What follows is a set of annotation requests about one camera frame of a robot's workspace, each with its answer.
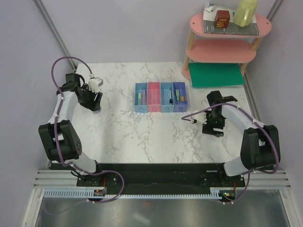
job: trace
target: yellow pitcher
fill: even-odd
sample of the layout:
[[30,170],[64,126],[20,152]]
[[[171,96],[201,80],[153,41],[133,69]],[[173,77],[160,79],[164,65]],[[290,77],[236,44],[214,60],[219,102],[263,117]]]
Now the yellow pitcher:
[[249,25],[255,14],[257,3],[258,0],[242,0],[233,17],[233,22],[240,27]]

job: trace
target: wooden shelf leg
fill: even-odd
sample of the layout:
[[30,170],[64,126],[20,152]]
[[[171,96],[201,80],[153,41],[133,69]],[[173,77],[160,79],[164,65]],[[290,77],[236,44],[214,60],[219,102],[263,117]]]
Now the wooden shelf leg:
[[[256,38],[254,40],[254,42],[252,43],[250,50],[256,51],[257,48],[259,47],[259,45],[261,44],[262,40],[263,40],[263,37],[262,38]],[[241,66],[240,66],[241,71],[245,71],[245,68],[246,68],[247,64],[248,63],[241,64]]]
[[[190,31],[190,36],[189,36],[189,40],[188,40],[188,44],[187,44],[187,50],[191,50],[193,48],[194,38],[195,38],[195,33],[193,33],[193,31]],[[189,57],[186,54],[185,60],[184,60],[184,65],[183,65],[183,71],[188,70],[188,64],[189,64]]]

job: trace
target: robotic arm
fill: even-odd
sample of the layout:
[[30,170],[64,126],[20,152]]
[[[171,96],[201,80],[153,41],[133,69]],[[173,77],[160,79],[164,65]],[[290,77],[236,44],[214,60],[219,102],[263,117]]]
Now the robotic arm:
[[[237,105],[237,100],[234,97],[222,97],[219,91],[212,91],[207,95],[207,100],[210,106],[227,102]],[[267,126],[232,106],[217,106],[212,108],[211,111],[206,111],[206,124],[203,124],[202,133],[217,137],[223,136],[222,131],[215,131],[214,128],[223,129],[225,119],[228,119],[243,135],[240,156],[224,164],[227,176],[240,175],[249,170],[276,164],[276,157],[268,139],[248,117],[251,118],[253,122],[258,123],[270,136],[276,147],[278,160],[280,162],[279,136],[278,130],[274,125]]]
[[[84,83],[81,86],[80,78],[83,78],[81,75],[70,73],[66,74],[65,78],[66,83],[60,87],[64,94],[64,102],[57,123],[61,153],[64,161],[75,163],[81,169],[94,173],[97,168],[96,161],[82,153],[81,141],[71,124],[71,119],[77,103],[91,111],[101,110],[102,93],[98,92],[98,88],[103,84],[103,80],[93,77],[88,84]],[[55,111],[48,123],[40,125],[38,130],[48,159],[58,162],[60,162],[60,158],[54,139],[54,120],[61,98],[60,92],[57,91]]]

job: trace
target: marble table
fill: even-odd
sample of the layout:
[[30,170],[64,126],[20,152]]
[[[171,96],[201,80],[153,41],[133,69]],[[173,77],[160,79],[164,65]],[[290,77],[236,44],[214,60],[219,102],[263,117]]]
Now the marble table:
[[[240,155],[241,133],[226,120],[224,136],[202,134],[202,125],[182,121],[186,113],[136,113],[134,86],[138,82],[184,81],[189,95],[187,113],[209,106],[206,95],[220,90],[234,96],[250,113],[244,88],[196,89],[181,73],[181,62],[89,64],[104,80],[101,112],[77,105],[72,124],[83,152],[103,163],[220,163]],[[87,81],[89,71],[80,64],[77,73]]]

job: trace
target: white wall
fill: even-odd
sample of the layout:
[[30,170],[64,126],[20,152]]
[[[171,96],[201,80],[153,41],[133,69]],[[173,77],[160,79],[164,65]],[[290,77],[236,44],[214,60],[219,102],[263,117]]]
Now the white wall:
[[[99,62],[183,61],[189,21],[208,1],[236,9],[240,0],[41,0],[71,55]],[[275,0],[260,0],[267,15]]]
[[248,66],[262,119],[277,126],[281,167],[288,172],[303,215],[303,1],[287,0]]
[[[46,164],[38,127],[55,107],[50,70],[62,54],[31,0],[1,1],[0,40],[0,226],[18,227]],[[58,81],[70,70],[58,64]]]

